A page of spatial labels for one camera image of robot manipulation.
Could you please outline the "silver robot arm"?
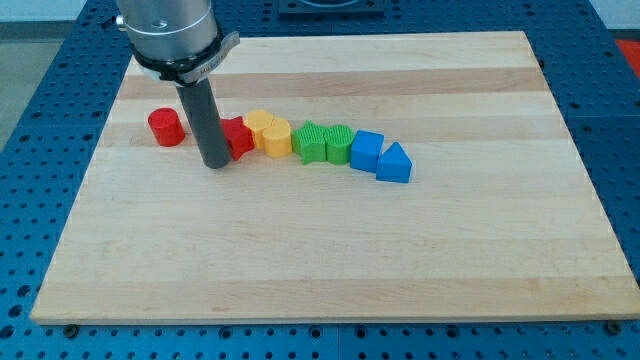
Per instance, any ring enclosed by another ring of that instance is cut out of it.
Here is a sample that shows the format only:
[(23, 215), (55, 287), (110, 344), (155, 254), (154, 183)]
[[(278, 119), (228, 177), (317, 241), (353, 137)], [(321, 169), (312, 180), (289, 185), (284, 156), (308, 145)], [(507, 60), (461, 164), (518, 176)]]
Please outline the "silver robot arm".
[(116, 24), (153, 77), (181, 87), (205, 79), (240, 44), (216, 20), (211, 0), (118, 0)]

